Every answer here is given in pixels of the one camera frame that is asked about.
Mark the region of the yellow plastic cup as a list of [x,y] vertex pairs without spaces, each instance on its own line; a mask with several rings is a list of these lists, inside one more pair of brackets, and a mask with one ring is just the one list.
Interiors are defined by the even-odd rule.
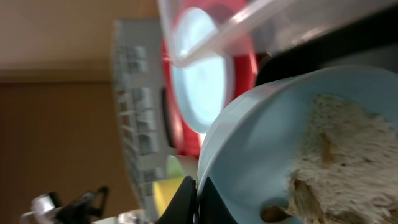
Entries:
[[180,177],[176,179],[159,180],[152,183],[154,203],[159,217],[161,217],[167,209],[182,181],[183,178]]

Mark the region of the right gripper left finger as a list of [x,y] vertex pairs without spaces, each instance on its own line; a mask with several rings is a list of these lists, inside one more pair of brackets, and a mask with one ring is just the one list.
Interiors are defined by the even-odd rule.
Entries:
[[155,221],[155,224],[194,224],[194,214],[197,210],[196,182],[186,176],[165,212]]

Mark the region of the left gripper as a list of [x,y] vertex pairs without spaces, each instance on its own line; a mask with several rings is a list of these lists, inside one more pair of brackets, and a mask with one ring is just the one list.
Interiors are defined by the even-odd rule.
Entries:
[[96,191],[85,192],[80,198],[60,209],[56,216],[56,223],[61,224],[90,224],[91,217],[101,218],[106,208],[109,187],[102,186]]

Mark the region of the light green bowl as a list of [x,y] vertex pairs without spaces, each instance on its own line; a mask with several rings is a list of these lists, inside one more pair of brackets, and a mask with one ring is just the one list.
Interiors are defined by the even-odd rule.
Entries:
[[166,174],[169,179],[190,176],[197,180],[198,159],[190,156],[169,155],[166,163]]

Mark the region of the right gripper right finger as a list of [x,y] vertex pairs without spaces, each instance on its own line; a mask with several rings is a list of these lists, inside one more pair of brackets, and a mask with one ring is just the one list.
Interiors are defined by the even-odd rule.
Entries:
[[198,224],[237,224],[209,177],[198,195]]

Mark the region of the rice and peanut shells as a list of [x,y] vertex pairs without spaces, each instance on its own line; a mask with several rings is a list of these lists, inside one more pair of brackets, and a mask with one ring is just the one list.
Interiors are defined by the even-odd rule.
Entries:
[[332,95],[312,99],[293,159],[287,205],[262,208],[277,223],[397,222],[397,131],[382,116]]

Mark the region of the light blue bowl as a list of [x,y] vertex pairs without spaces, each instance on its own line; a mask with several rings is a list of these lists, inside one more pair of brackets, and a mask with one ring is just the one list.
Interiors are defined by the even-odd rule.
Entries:
[[198,196],[211,180],[238,223],[260,223],[266,202],[285,202],[287,174],[318,93],[357,102],[397,124],[397,74],[331,67],[266,83],[233,100],[211,125],[198,165]]

